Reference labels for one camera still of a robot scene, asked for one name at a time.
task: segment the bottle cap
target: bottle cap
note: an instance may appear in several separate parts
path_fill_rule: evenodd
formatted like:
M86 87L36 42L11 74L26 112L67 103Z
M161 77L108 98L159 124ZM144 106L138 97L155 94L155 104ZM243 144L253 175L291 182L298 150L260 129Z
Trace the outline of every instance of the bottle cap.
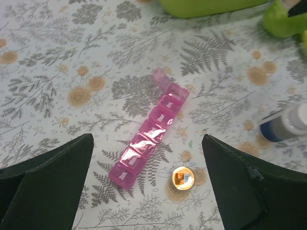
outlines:
M188 167L181 166L173 171L172 181L178 190L188 190L194 185L194 173Z
M294 127L307 130L307 104L300 104L290 112L291 123Z

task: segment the pink pill organizer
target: pink pill organizer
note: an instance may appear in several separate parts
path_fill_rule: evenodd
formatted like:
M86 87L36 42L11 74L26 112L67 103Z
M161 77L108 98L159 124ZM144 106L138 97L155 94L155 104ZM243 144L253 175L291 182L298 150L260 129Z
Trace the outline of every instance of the pink pill organizer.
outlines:
M109 172L109 178L124 189L132 187L189 95L186 89L172 83L161 68L153 72L152 79L164 95Z

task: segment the green bowl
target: green bowl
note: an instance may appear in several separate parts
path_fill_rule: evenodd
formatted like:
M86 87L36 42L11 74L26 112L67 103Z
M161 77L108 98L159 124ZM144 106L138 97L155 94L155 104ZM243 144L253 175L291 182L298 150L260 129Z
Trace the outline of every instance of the green bowl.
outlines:
M165 10L178 18L194 18L257 6L268 0L158 0Z

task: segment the leaf pattern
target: leaf pattern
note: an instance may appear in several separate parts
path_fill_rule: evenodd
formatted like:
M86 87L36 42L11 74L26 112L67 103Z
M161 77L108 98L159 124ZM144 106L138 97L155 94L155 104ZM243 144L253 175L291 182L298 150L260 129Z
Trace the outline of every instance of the leaf pattern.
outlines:
M307 137L270 143L258 133L262 118L307 100L297 39L273 37L262 26L269 3L191 19L153 0L1 6L0 168L92 133L72 230L223 229L203 158L205 134L307 173ZM190 95L125 190L108 172L163 94L151 77L157 67ZM170 178L183 165L198 185L181 195Z

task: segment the dark object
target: dark object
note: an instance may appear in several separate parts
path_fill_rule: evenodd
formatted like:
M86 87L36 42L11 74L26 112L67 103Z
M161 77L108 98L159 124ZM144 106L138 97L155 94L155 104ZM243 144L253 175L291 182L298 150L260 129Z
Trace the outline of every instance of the dark object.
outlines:
M225 230L306 230L307 174L205 135L202 148Z
M84 134L0 170L0 230L71 230L92 158Z
M288 17L297 16L307 12L307 0L301 0L288 11Z

